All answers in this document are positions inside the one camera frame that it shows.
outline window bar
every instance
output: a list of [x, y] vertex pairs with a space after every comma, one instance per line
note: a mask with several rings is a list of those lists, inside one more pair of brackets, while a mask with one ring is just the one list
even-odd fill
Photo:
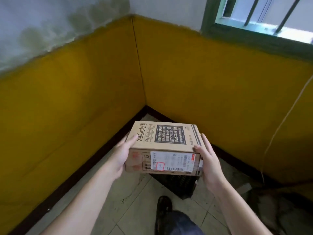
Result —
[[254, 0], [254, 3], [253, 3], [253, 5], [252, 5], [252, 7], [251, 7], [251, 10], [250, 10], [250, 12], [249, 12], [249, 15], [248, 15], [248, 17], [247, 17], [247, 19], [246, 19], [246, 22], [245, 22], [244, 26], [247, 26], [247, 25], [249, 24], [250, 19], [251, 19], [251, 17], [252, 17], [252, 14], [253, 14], [253, 12], [254, 12], [254, 10], [255, 10], [256, 5], [258, 4], [258, 2], [259, 2], [259, 0]]
[[281, 24], [278, 26], [278, 28], [276, 29], [274, 34], [277, 34], [279, 31], [281, 31], [281, 29], [284, 27], [286, 21], [288, 20], [288, 18], [290, 17], [290, 15], [292, 14], [293, 10], [295, 9], [295, 7], [297, 6], [297, 4], [299, 3], [300, 0], [295, 0], [295, 2], [292, 4], [292, 6], [290, 7], [289, 11], [287, 12], [287, 14], [285, 15], [283, 21], [281, 22]]

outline yellow wall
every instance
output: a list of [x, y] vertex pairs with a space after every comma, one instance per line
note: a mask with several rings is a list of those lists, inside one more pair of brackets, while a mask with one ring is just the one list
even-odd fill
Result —
[[[260, 170], [263, 153], [313, 65], [134, 18], [147, 104]], [[282, 183], [313, 179], [313, 82], [277, 134], [264, 172]]]
[[0, 234], [6, 234], [143, 106], [130, 18], [0, 80]]

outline person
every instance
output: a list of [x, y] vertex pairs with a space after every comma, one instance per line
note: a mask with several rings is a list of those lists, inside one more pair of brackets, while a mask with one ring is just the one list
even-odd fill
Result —
[[[207, 188], [217, 199], [232, 235], [272, 234], [229, 184], [211, 144], [204, 134], [201, 134], [201, 137], [204, 146], [194, 146], [194, 150], [203, 157], [203, 179]], [[115, 146], [115, 150], [107, 162], [41, 235], [87, 235], [91, 233], [112, 183], [123, 172], [123, 164], [127, 159], [128, 150], [137, 139], [134, 136], [126, 141], [126, 138], [123, 138]], [[203, 234], [186, 214], [172, 210], [171, 201], [166, 196], [159, 198], [156, 213], [156, 234]]]

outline finger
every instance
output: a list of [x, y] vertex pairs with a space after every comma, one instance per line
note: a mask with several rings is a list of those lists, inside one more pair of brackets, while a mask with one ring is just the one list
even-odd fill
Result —
[[128, 139], [128, 140], [125, 142], [125, 145], [126, 145], [127, 147], [132, 146], [132, 145], [136, 142], [137, 138], [138, 138], [138, 135], [135, 134], [133, 137], [131, 137], [130, 139]]
[[207, 137], [205, 136], [204, 133], [201, 134], [201, 137], [202, 137], [202, 140], [204, 142], [204, 145], [206, 147], [206, 149], [208, 150], [208, 152], [211, 154], [211, 155], [214, 155], [214, 150], [212, 148], [212, 145], [210, 144], [209, 140], [207, 139]]
[[125, 141], [126, 141], [126, 139], [127, 139], [127, 137], [128, 137], [128, 134], [129, 134], [129, 132], [122, 138], [122, 140], [120, 141], [120, 142], [118, 142], [117, 144], [116, 144], [116, 148], [118, 148], [119, 146], [121, 146]]
[[200, 155], [204, 158], [212, 158], [212, 155], [209, 154], [208, 150], [205, 148], [205, 147], [201, 147], [201, 146], [198, 146], [198, 145], [195, 145], [194, 146], [194, 150], [197, 152], [197, 153], [200, 153]]

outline black shoe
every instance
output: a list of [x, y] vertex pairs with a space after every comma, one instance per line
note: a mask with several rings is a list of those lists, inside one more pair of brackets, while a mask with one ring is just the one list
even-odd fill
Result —
[[158, 221], [162, 221], [162, 219], [167, 215], [167, 213], [173, 211], [173, 205], [172, 201], [169, 197], [167, 196], [161, 196], [157, 202], [157, 215], [156, 215], [156, 222], [154, 225], [154, 234], [158, 235]]

